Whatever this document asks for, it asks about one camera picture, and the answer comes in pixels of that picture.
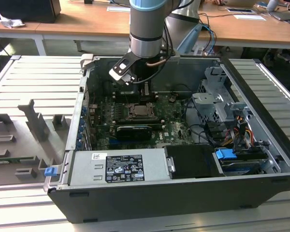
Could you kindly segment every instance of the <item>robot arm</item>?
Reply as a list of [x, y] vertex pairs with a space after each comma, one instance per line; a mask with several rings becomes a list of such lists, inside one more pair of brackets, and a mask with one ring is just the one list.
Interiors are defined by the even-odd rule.
[[128, 85], [137, 83], [136, 78], [146, 80], [165, 63], [167, 58], [160, 55], [164, 19], [182, 2], [130, 0], [130, 49], [109, 72], [116, 81]]

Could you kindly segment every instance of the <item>desk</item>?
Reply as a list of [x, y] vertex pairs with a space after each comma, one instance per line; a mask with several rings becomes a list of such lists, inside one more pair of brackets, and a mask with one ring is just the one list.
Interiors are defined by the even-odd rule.
[[[207, 3], [200, 7], [199, 13], [210, 16], [232, 14], [224, 10], [224, 7]], [[285, 11], [286, 7], [280, 7], [280, 10]], [[236, 19], [232, 15], [210, 18], [211, 29], [217, 34], [216, 45], [290, 49], [290, 24], [267, 13], [261, 16], [266, 21]], [[207, 23], [205, 16], [201, 15], [201, 20]], [[204, 39], [204, 33], [200, 35], [200, 41]]]
[[[61, 15], [54, 24], [28, 23], [22, 28], [8, 29], [0, 24], [0, 37], [35, 40], [40, 55], [46, 55], [46, 39], [76, 41], [128, 41], [129, 14], [107, 12], [106, 3], [85, 5], [83, 1], [60, 0]], [[208, 15], [230, 14], [223, 7], [205, 3], [200, 13]], [[210, 19], [212, 30], [217, 34], [216, 45], [264, 48], [290, 48], [290, 24], [270, 16], [266, 21], [240, 20], [234, 16]], [[202, 31], [200, 43], [209, 39]]]

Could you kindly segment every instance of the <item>barcode label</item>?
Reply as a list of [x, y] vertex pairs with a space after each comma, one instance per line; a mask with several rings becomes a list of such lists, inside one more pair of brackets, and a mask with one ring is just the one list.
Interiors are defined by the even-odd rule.
[[105, 160], [107, 153], [92, 153], [92, 160]]

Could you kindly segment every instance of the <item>black box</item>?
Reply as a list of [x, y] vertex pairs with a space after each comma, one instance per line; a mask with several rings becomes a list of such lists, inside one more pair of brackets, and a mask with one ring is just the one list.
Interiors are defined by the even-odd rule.
[[0, 14], [23, 22], [54, 23], [60, 14], [59, 0], [0, 0]]

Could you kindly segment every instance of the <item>black plastic cover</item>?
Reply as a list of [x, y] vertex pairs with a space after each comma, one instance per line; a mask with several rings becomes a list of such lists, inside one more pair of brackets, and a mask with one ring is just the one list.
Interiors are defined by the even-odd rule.
[[172, 157], [175, 172], [172, 179], [217, 177], [217, 169], [210, 145], [170, 145], [165, 147], [167, 157]]

